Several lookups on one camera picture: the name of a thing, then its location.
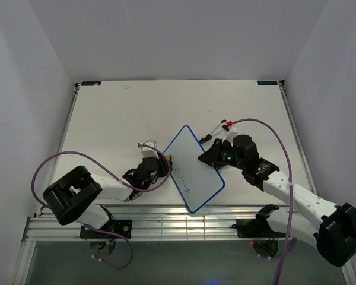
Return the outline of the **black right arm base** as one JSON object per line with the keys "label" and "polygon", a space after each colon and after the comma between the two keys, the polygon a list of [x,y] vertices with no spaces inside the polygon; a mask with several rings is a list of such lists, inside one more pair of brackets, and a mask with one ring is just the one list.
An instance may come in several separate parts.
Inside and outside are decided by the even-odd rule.
{"label": "black right arm base", "polygon": [[283,238],[285,236],[282,232],[273,231],[267,221],[256,218],[237,219],[231,228],[237,230],[237,236],[239,238]]}

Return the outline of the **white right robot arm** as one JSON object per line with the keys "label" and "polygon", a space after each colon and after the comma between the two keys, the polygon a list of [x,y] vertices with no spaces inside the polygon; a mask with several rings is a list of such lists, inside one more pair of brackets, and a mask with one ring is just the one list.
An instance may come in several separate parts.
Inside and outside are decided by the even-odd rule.
{"label": "white right robot arm", "polygon": [[292,205],[298,214],[290,220],[290,235],[314,246],[332,265],[342,267],[356,254],[356,208],[337,205],[289,182],[278,166],[259,155],[250,136],[216,139],[198,159],[215,169],[240,169],[249,184]]}

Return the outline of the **blue framed small whiteboard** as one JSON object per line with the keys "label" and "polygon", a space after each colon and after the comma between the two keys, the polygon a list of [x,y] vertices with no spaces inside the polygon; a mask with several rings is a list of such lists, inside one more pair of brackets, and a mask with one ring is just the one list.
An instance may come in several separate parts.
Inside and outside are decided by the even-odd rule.
{"label": "blue framed small whiteboard", "polygon": [[205,152],[190,126],[183,126],[164,150],[172,158],[171,178],[190,213],[196,213],[225,188],[217,169],[198,160]]}

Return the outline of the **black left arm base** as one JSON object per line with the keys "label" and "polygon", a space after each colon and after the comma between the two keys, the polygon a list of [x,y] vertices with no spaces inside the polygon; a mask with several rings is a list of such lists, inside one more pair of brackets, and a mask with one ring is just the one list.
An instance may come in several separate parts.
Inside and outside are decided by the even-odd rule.
{"label": "black left arm base", "polygon": [[[100,228],[100,230],[116,233],[129,239],[132,236],[132,220],[110,220],[102,228]],[[85,226],[81,226],[79,237],[81,239],[110,239],[113,236],[104,233],[99,233]]]}

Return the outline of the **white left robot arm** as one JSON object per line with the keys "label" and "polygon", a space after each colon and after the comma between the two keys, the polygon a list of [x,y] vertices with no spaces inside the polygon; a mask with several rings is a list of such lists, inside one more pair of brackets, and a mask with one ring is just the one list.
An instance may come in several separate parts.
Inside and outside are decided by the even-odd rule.
{"label": "white left robot arm", "polygon": [[85,166],[77,166],[47,187],[42,197],[60,225],[87,224],[105,238],[113,233],[114,218],[94,200],[132,201],[151,190],[159,178],[167,177],[172,164],[170,156],[145,154],[136,168],[128,170],[118,180],[94,175]]}

